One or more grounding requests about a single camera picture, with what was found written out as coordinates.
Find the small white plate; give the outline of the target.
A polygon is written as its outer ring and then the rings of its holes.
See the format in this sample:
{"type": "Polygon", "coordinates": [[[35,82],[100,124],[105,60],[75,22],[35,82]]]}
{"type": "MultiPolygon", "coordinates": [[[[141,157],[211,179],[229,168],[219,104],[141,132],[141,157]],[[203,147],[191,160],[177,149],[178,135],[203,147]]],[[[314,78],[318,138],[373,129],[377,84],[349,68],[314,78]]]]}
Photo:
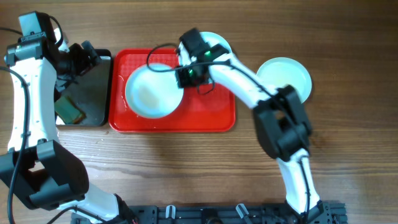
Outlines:
{"type": "Polygon", "coordinates": [[[126,82],[128,107],[138,116],[159,119],[173,113],[182,102],[184,90],[177,85],[172,67],[152,63],[135,69],[126,82]]]}

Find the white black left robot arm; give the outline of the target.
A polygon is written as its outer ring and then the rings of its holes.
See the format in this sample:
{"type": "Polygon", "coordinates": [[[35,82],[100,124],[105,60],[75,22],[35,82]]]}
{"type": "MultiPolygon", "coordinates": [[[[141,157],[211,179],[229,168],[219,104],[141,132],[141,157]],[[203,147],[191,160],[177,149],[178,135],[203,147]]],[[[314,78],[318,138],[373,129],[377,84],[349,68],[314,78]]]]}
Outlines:
{"type": "Polygon", "coordinates": [[[21,36],[7,48],[2,69],[12,76],[14,121],[1,180],[7,200],[31,210],[73,212],[92,223],[135,223],[134,212],[116,194],[90,183],[84,164],[65,149],[56,127],[56,82],[74,82],[101,64],[89,42],[65,47],[53,16],[32,11],[19,16],[21,36]]]}

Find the white plate with sauce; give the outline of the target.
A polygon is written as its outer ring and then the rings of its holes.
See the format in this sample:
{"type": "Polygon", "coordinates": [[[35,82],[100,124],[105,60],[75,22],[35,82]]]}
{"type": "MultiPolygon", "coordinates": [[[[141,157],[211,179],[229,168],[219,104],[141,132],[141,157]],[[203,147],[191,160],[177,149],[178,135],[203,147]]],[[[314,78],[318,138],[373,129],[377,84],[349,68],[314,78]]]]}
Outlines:
{"type": "Polygon", "coordinates": [[[232,48],[222,36],[214,33],[214,32],[200,32],[202,39],[209,44],[210,47],[213,47],[217,44],[222,45],[224,48],[228,49],[229,53],[232,52],[232,48]]]}

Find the large white plate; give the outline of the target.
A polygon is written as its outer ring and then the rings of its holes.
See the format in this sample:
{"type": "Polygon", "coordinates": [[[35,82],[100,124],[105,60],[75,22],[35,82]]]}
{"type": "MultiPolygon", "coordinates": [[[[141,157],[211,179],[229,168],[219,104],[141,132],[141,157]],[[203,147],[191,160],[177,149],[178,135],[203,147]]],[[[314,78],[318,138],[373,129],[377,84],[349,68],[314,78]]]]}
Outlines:
{"type": "Polygon", "coordinates": [[[312,92],[312,78],[308,70],[298,61],[287,57],[276,57],[264,62],[256,75],[267,85],[282,88],[293,86],[305,102],[312,92]]]}

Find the green yellow sponge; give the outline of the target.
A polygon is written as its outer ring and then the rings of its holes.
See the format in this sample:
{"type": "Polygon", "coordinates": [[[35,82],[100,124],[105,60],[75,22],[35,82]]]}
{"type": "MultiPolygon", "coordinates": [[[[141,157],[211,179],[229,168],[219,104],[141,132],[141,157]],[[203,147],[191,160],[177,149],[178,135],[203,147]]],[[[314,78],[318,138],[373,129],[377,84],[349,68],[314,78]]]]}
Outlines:
{"type": "Polygon", "coordinates": [[[79,109],[68,96],[60,97],[54,104],[57,125],[79,124],[86,114],[79,109]]]}

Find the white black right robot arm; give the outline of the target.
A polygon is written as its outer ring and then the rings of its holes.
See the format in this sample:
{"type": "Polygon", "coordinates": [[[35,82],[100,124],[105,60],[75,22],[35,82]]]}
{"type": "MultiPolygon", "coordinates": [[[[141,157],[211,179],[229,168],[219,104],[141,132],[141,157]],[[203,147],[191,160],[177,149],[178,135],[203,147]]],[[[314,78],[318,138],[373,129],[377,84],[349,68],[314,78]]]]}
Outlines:
{"type": "Polygon", "coordinates": [[[259,145],[279,165],[287,205],[301,223],[310,223],[321,200],[310,170],[312,126],[299,94],[291,85],[276,88],[261,83],[223,41],[213,42],[196,28],[182,34],[178,84],[182,88],[220,84],[251,109],[259,145]]]}

